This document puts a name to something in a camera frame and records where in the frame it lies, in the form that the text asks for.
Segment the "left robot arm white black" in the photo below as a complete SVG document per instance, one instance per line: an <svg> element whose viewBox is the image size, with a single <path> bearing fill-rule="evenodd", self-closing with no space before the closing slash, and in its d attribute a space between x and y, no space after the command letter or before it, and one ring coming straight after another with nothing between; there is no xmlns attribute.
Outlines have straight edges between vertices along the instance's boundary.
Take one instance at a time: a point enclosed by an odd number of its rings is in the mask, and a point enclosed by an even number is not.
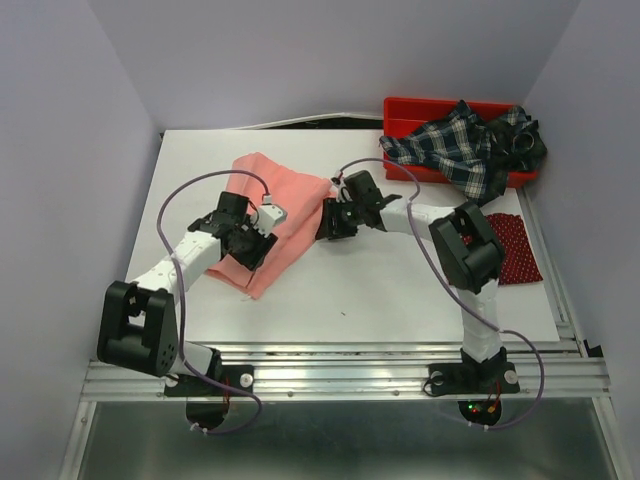
<svg viewBox="0 0 640 480"><path fill-rule="evenodd" d="M199 393L222 382L220 353L182 338L186 323L176 319L189 288L209 268L230 258L254 272L276 244L274 230L287 213L265 200L254 212L249 198L223 192L217 208L196 219L176 247L131 282L106 290L97 357L107 364L163 377L188 375Z"/></svg>

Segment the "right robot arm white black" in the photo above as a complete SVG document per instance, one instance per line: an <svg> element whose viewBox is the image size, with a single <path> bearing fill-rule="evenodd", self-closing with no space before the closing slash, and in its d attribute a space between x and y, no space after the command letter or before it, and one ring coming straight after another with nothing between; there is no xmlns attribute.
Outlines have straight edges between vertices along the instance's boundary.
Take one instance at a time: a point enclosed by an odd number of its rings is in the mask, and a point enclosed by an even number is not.
<svg viewBox="0 0 640 480"><path fill-rule="evenodd" d="M434 275L462 311L460 378L482 390L496 378L492 359L503 349L497 320L497 290L505 249L480 208L416 204L385 196L362 170L333 179L337 196L323 201L318 240L356 236L361 226L414 237Z"/></svg>

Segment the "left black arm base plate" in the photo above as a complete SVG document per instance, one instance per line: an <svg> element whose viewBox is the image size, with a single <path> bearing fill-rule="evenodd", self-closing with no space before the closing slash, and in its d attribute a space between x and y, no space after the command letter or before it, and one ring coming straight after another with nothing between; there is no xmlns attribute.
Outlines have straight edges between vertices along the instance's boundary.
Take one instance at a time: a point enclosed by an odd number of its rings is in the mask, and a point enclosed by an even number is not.
<svg viewBox="0 0 640 480"><path fill-rule="evenodd" d="M185 418L191 431L205 436L239 433L255 420L258 405L251 398L255 368L249 364L222 367L224 388L190 375L172 374L165 379L163 395L185 401Z"/></svg>

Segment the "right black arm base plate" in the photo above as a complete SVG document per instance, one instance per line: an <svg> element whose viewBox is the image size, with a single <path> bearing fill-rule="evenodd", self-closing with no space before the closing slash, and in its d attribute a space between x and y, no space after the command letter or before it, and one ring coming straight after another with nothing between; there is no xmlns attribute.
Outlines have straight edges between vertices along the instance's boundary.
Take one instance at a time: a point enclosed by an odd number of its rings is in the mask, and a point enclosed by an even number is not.
<svg viewBox="0 0 640 480"><path fill-rule="evenodd" d="M428 397L459 396L458 410L462 418L486 430L498 426L503 411L502 397L520 391L511 363L486 378L468 364L430 364L422 382L422 392Z"/></svg>

